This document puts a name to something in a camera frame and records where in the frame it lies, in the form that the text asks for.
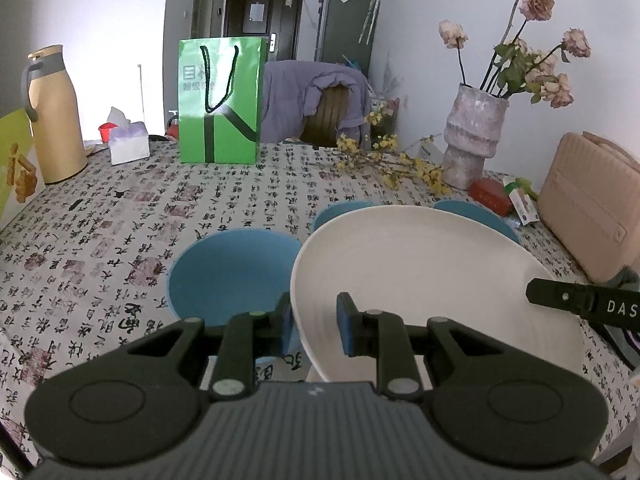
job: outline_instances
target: doorway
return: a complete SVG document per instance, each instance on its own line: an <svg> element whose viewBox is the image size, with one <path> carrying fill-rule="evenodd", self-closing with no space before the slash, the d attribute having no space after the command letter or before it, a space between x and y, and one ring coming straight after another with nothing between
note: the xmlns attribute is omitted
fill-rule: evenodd
<svg viewBox="0 0 640 480"><path fill-rule="evenodd" d="M269 61L296 59L303 0L226 0L225 36L265 38Z"/></svg>
<svg viewBox="0 0 640 480"><path fill-rule="evenodd" d="M191 13L191 39L211 37L213 0L193 0Z"/></svg>

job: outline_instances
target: thermos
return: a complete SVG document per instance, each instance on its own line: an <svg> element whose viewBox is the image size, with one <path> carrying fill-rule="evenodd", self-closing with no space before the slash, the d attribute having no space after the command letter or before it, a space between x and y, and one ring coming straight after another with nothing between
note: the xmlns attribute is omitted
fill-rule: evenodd
<svg viewBox="0 0 640 480"><path fill-rule="evenodd" d="M31 120L44 182L53 184L87 165L78 100L66 72L62 45L47 46L28 57L31 63L22 75L24 109Z"/></svg>

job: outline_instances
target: white bowl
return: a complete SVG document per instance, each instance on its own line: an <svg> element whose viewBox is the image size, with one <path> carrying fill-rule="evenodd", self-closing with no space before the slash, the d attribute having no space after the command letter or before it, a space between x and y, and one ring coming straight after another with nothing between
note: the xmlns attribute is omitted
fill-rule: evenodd
<svg viewBox="0 0 640 480"><path fill-rule="evenodd" d="M416 206L346 213L304 244L291 275L291 304L305 350L323 381L372 381L375 360L342 352L335 299L362 312L393 312L425 326L449 317L567 370L581 373L577 317L530 304L533 278L552 278L526 250L485 225ZM430 386L422 358L418 367Z"/></svg>

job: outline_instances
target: purple clothing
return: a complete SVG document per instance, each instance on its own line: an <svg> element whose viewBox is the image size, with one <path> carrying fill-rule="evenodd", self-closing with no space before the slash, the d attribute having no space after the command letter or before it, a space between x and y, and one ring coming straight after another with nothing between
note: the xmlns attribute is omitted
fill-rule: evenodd
<svg viewBox="0 0 640 480"><path fill-rule="evenodd" d="M322 90L344 85L349 105L338 126L336 138L369 135L364 117L371 112L369 86L362 72L343 65L313 61L270 61L264 67L260 142L281 142L300 137L305 116L318 111Z"/></svg>

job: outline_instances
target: calligraphy tablecloth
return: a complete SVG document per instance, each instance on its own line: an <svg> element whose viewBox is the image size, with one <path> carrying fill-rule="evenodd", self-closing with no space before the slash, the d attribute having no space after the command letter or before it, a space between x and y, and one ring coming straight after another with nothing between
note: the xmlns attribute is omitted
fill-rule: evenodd
<svg viewBox="0 0 640 480"><path fill-rule="evenodd" d="M370 173L340 176L326 168L333 157L306 145L264 145L256 166L187 165L174 144L152 142L150 158L111 166L109 152L101 152L78 176L48 186L0 234L0 421L32 462L24 406L36 384L174 322L167 272L194 241L254 227L304 242L331 202L439 200L421 183L405 181L395 192ZM462 192L454 198L469 200ZM557 279L586 282L541 223L520 234ZM639 396L626 384L628 368L580 325L584 375L610 410L603 449L635 417ZM256 371L260 380L295 381L309 367L299 351Z"/></svg>

